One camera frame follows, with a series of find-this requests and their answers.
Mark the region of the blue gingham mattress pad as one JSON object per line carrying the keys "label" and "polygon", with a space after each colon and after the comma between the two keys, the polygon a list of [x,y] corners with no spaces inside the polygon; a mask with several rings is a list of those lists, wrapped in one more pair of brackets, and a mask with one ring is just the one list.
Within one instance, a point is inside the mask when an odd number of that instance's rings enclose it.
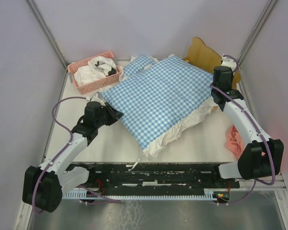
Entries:
{"label": "blue gingham mattress pad", "polygon": [[182,132],[204,120],[190,116],[208,95],[199,69],[176,55],[104,91],[103,98],[124,114],[124,126],[139,143],[143,156],[155,159]]}

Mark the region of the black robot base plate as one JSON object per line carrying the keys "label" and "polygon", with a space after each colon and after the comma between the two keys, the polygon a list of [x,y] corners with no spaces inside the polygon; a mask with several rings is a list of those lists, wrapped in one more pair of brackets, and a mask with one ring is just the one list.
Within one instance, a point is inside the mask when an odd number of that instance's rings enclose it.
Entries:
{"label": "black robot base plate", "polygon": [[[85,163],[72,163],[69,169]],[[101,189],[104,195],[192,195],[204,189],[239,188],[234,179],[222,179],[218,164],[139,163],[134,169],[126,163],[88,163],[93,167],[83,185]]]}

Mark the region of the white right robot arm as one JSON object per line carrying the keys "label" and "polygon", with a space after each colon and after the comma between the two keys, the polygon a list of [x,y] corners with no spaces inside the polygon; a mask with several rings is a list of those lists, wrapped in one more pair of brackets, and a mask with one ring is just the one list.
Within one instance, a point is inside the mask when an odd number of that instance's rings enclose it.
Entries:
{"label": "white right robot arm", "polygon": [[280,172],[284,144],[279,139],[272,139],[260,127],[249,112],[240,91],[232,88],[232,82],[231,68],[215,67],[211,95],[221,111],[233,122],[245,149],[235,162],[219,165],[219,171],[210,176],[211,183],[215,187],[222,187],[231,178],[261,181],[262,178],[270,176],[272,180],[269,185],[272,185]]}

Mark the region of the wooden pet bed frame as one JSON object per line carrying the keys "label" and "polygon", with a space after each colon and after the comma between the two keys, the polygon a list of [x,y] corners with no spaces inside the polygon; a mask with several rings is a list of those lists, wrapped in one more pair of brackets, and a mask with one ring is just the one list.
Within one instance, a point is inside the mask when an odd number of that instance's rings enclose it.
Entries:
{"label": "wooden pet bed frame", "polygon": [[192,111],[189,115],[196,117],[212,113],[218,108],[218,105],[213,102],[209,85],[213,81],[214,67],[221,65],[223,57],[212,48],[206,46],[202,39],[194,37],[191,46],[188,48],[187,56],[183,60],[197,67],[199,73],[204,75],[203,77],[200,77],[202,79],[201,84],[208,95],[198,108]]}

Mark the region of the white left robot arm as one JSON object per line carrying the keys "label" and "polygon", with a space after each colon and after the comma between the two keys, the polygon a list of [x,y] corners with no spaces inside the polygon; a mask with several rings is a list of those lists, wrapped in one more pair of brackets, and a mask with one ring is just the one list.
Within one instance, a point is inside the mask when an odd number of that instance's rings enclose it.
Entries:
{"label": "white left robot arm", "polygon": [[69,169],[69,165],[91,144],[99,128],[110,126],[122,117],[123,113],[107,102],[88,102],[84,114],[69,130],[69,139],[57,153],[39,166],[30,166],[25,171],[23,202],[30,204],[36,213],[51,213],[74,188],[83,184],[93,186],[96,183],[96,174],[91,172],[93,167],[79,164]]}

